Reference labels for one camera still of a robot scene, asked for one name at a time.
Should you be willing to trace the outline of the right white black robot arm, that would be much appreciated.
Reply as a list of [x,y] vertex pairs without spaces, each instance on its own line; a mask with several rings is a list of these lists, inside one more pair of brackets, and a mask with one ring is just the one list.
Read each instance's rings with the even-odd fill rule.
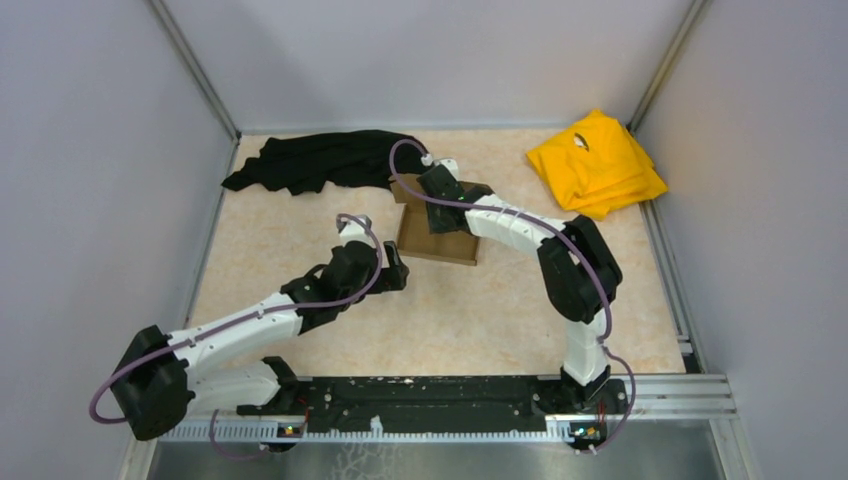
[[603,344],[611,334],[611,304],[623,280],[595,222],[584,215],[570,221],[536,215],[486,186],[464,187],[451,158],[426,154],[421,162],[425,170],[417,182],[431,232],[463,231],[538,260],[550,303],[571,323],[561,367],[564,401],[576,412],[590,411],[610,376]]

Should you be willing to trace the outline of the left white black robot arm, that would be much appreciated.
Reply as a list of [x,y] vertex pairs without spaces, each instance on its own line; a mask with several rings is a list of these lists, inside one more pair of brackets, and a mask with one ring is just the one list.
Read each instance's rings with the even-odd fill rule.
[[300,399],[297,375],[280,357],[242,367],[228,362],[335,321],[369,295],[401,291],[409,275],[395,242],[379,242],[366,216],[337,218],[330,260],[239,312],[200,327],[137,332],[100,394],[111,392],[139,441],[173,430],[193,414],[286,414]]

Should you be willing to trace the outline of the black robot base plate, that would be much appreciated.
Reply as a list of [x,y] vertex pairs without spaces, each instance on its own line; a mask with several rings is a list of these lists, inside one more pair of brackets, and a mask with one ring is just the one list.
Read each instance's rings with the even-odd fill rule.
[[559,377],[314,377],[287,383],[262,406],[236,411],[306,415],[310,433],[365,432],[379,418],[387,433],[461,434],[541,432],[548,415],[615,415],[626,407],[625,384],[615,379],[583,400]]

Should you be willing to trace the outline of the brown cardboard paper box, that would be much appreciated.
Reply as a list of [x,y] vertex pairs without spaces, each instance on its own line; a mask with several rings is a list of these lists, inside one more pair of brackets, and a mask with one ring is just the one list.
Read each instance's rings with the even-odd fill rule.
[[401,174],[390,183],[395,202],[403,206],[396,237],[399,254],[466,266],[477,264],[480,239],[465,222],[465,209],[434,204],[439,200],[472,203],[492,192],[485,185],[459,181],[451,173]]

